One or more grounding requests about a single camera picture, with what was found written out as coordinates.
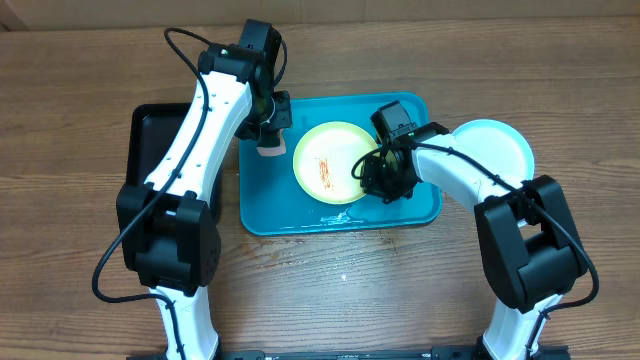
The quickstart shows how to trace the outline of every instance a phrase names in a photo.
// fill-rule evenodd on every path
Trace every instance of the wooden surface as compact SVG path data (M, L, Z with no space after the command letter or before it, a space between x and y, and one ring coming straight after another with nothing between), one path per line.
M638 0L0 0L0 19L3 3L16 30L640 15Z
M241 29L193 30L233 42ZM495 118L521 131L538 173L562 184L602 282L594 304L553 315L543 343L575 358L638 356L640 18L279 30L294 98L407 90L451 129ZM180 40L192 57L202 49ZM131 113L188 101L192 77L161 29L0 34L0 358L163 350L154 303L101 303L89 283L117 234ZM474 221L451 198L425 227L259 238L239 219L236 152L210 286L223 349L415 349L472 344L488 326ZM145 290L120 251L101 286ZM589 287L581 279L569 298Z

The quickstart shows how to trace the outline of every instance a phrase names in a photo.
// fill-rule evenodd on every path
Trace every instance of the tabletop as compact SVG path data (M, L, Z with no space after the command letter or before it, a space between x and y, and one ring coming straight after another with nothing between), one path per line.
M593 304L553 314L543 344L575 358L640 351L640 18L279 26L292 98L410 91L450 129L492 118L562 185L601 277ZM241 27L194 27L232 43ZM196 59L202 45L177 39ZM123 359L166 340L152 301L90 289L117 235L131 113L187 102L193 74L162 29L0 33L0 358ZM471 214L444 196L428 226L282 237L239 217L227 154L209 286L223 350L418 349L474 344L489 288ZM567 299L590 289L581 278ZM118 250L101 288L146 291Z

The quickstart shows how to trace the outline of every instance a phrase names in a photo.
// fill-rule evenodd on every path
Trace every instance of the blue tray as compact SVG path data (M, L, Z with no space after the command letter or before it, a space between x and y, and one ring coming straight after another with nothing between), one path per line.
M240 141L240 217L244 226L256 235L283 235L432 222L442 208L442 196L431 184L418 184L411 199L389 205L370 195L351 204L329 205L307 195L293 174L293 152L307 131L328 121L346 121L375 138L370 117L394 100L400 101L418 125L429 122L424 101L406 92L301 99L291 101L293 128L283 132L285 155L262 157L255 142Z

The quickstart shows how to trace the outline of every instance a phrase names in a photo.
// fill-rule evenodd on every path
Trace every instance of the black cable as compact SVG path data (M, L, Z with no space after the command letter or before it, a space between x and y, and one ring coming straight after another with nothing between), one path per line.
M282 51L284 51L284 61L282 62L282 67L280 68L280 72L278 73L276 78L273 80L272 91L280 83L280 80L282 80L282 76L284 75L284 69L287 67L287 57L288 57L288 55L287 55L287 43L284 42L284 40L281 40L281 41L282 41Z
M200 116L200 122L198 123L198 127L196 128L196 131L194 132L193 137L189 142L189 145L187 145L187 148L185 149L184 154L180 158L180 161L178 161L178 164L176 165L175 169L171 172L167 182L155 194L155 196L149 201L149 203L147 203L147 205L145 205L145 207L142 208L142 210L133 218L133 220L131 220L131 222L124 228L124 230L122 230L122 232L115 238L115 240L113 240L113 242L111 243L107 251L104 253L104 255L102 255L102 258L100 258L98 265L96 265L96 269L93 271L93 277L91 278L91 289L93 290L93 294L98 299L107 303L124 303L124 302L138 301L138 300L144 300L144 299L156 299L156 300L163 301L166 304L166 308L169 310L171 314L171 322L173 324L173 334L175 336L176 345L178 347L177 352L180 353L180 357L182 358L182 360L186 360L186 355L184 353L184 345L180 340L180 331L178 329L178 317L176 315L175 306L171 301L171 299L161 294L139 294L139 295L129 295L129 296L122 296L122 297L110 297L103 294L98 288L98 279L100 278L100 273L102 272L102 269L104 268L105 264L107 263L107 261L109 260L109 258L111 257L115 249L118 247L118 245L120 245L120 243L122 243L122 240L127 236L127 234L131 232L131 229L134 228L138 223L140 223L147 216L149 211L151 211L154 208L155 204L158 202L160 197L162 197L162 195L164 195L167 192L167 190L169 190L169 188L171 187L175 179L180 175L180 171L182 170L182 167L184 166L184 164L187 162L187 159L189 158L189 154L191 154L191 151L196 145L196 142L198 141L198 137L200 136L200 133L202 132L202 128L204 127L205 120L207 119L207 109L209 109L209 92L207 90L207 85L204 82L202 75L200 75L200 72L198 71L198 69L193 65L193 63L191 63L191 61L189 61L189 59L182 53L182 51L180 51L180 49L178 49L178 47L173 43L173 41L169 37L169 33L171 32L177 32L180 34L190 36L208 45L210 45L211 42L187 30L183 30L179 28L167 28L164 30L165 40L167 40L167 43L169 44L171 49L173 49L173 51L176 54L178 54L178 56L182 59L182 61L184 61L185 64L187 64L187 66L189 66L189 69L191 69L191 71L195 74L196 78L198 79L198 82L200 83L200 86L202 87L204 105L202 107L202 115Z
M534 342L535 338L537 337L538 332L540 331L540 327L542 326L542 321L545 318L549 317L549 313L551 313L553 311L556 311L556 310L569 309L569 308L574 308L574 307L586 305L586 304L590 303L591 301L593 301L593 299L595 299L596 296L598 295L598 291L600 291L600 279L598 277L598 272L596 271L596 268L595 268L595 265L593 264L593 261L591 261L591 258L589 258L589 255L587 255L587 253L582 249L580 244L578 244L578 242L573 238L573 236L571 236L571 234L569 234L569 232L567 232L567 230L564 227L562 227L562 225L560 225L554 218L552 218L543 208L541 208L533 200L531 200L530 198L525 196L525 194L524 194L524 192L522 190L516 189L515 187L511 186L509 183L507 183L506 181L502 180L499 175L492 173L491 171L489 171L487 168L485 168L482 164L480 164L479 162L474 160L469 155L467 155L465 153L462 153L460 151L457 151L457 150L455 150L453 148L446 148L446 147L443 147L443 146L437 146L437 145L432 145L432 144L423 144L423 143L413 143L411 145L400 144L400 145L382 146L382 147L380 147L378 149L374 149L372 151L369 151L364 156L362 156L360 159L358 159L356 164L351 169L351 176L353 176L355 179L361 179L362 177L356 176L356 174L355 174L358 165L360 165L360 163L363 162L367 157L373 156L376 153L383 153L384 152L386 154L386 152L388 152L388 151L401 150L401 149L415 150L417 148L431 149L431 150L445 152L445 153L447 153L449 155L454 155L454 156L466 161L467 163L469 163L473 167L475 167L478 171L480 171L481 173L486 175L489 179L493 180L496 184L502 186L503 188L505 188L505 189L507 189L509 191L512 191L512 192L515 192L516 194L518 194L518 196L521 199L523 199L529 206L531 206L531 208L538 215L543 217L546 221L551 223L551 225L553 227L555 227L564 236L566 236L567 239L569 240L569 244L571 246L571 249L575 253L577 253L580 258L582 258L586 262L587 268L589 269L589 273L591 274L591 280L592 280L592 283L593 283L593 286L591 288L591 292L589 292L589 295L587 295L586 297L584 297L584 298L582 298L580 300L552 305L552 306L549 306L548 308L540 311L540 315L536 319L536 323L534 325L533 331L530 334L529 340L528 340L527 345L526 345L526 351L527 351L527 356L526 357L527 357L527 359L530 359L531 358L531 351L533 350L532 349L533 342Z

